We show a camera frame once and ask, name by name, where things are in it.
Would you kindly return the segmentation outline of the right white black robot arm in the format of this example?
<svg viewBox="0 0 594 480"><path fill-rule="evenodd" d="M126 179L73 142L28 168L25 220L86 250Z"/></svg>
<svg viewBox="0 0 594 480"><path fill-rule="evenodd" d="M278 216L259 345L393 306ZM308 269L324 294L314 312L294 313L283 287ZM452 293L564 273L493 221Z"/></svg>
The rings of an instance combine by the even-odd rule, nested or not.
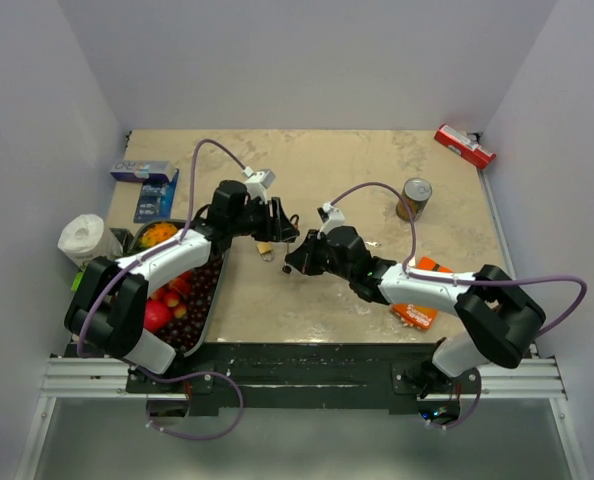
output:
<svg viewBox="0 0 594 480"><path fill-rule="evenodd" d="M421 393L446 392L463 373L486 363L516 368L546 320L497 266L463 274L407 268L373 255L351 226L309 231L285 261L306 276L335 275L369 303L419 305L458 317L464 333L439 341L430 358L403 374Z"/></svg>

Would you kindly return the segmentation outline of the brass padlock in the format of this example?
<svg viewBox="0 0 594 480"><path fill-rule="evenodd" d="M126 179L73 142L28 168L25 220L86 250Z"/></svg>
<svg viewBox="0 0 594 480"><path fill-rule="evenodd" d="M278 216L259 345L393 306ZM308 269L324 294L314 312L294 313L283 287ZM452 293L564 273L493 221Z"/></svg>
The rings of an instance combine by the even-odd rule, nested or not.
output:
<svg viewBox="0 0 594 480"><path fill-rule="evenodd" d="M258 242L257 250L263 261L271 262L274 259L274 249L270 242Z"/></svg>

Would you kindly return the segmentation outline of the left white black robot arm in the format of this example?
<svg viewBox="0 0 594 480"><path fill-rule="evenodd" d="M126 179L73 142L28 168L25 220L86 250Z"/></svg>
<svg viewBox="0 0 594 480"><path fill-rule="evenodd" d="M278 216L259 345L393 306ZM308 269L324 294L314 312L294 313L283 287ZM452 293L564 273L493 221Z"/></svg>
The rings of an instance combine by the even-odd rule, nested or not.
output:
<svg viewBox="0 0 594 480"><path fill-rule="evenodd" d="M184 368L175 349L144 327L147 300L179 275L223 255L237 237L290 243L299 236L277 197L253 195L238 181L220 183L212 201L169 240L119 260L97 257L84 271L65 316L78 336L77 355L91 346L149 371L162 392L177 390Z"/></svg>

